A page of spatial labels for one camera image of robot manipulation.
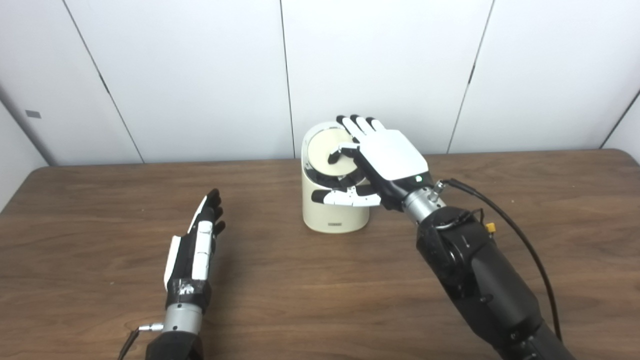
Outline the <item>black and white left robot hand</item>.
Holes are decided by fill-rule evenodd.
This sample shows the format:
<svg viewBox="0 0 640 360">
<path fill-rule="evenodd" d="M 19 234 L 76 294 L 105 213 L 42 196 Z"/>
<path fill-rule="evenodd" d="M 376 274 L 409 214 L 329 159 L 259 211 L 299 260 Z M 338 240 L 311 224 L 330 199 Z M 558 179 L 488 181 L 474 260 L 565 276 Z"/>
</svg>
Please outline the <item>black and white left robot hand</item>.
<svg viewBox="0 0 640 360">
<path fill-rule="evenodd" d="M 199 203 L 186 233 L 172 237 L 163 275 L 166 308 L 194 305 L 207 312 L 212 296 L 210 266 L 217 238 L 226 228 L 222 214 L 220 191 L 213 188 Z"/>
</svg>

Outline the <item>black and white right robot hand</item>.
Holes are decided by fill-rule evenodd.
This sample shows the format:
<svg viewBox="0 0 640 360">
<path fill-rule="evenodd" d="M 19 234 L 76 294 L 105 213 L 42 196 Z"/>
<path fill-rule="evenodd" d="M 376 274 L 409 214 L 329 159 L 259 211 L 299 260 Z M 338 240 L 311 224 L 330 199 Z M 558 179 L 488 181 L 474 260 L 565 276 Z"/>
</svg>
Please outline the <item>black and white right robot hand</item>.
<svg viewBox="0 0 640 360">
<path fill-rule="evenodd" d="M 313 202 L 343 207 L 382 205 L 402 212 L 409 194 L 434 186 L 425 157 L 400 130 L 387 129 L 376 118 L 357 114 L 339 115 L 336 122 L 352 141 L 339 143 L 327 161 L 334 164 L 342 156 L 352 158 L 368 184 L 315 190 Z"/>
</svg>

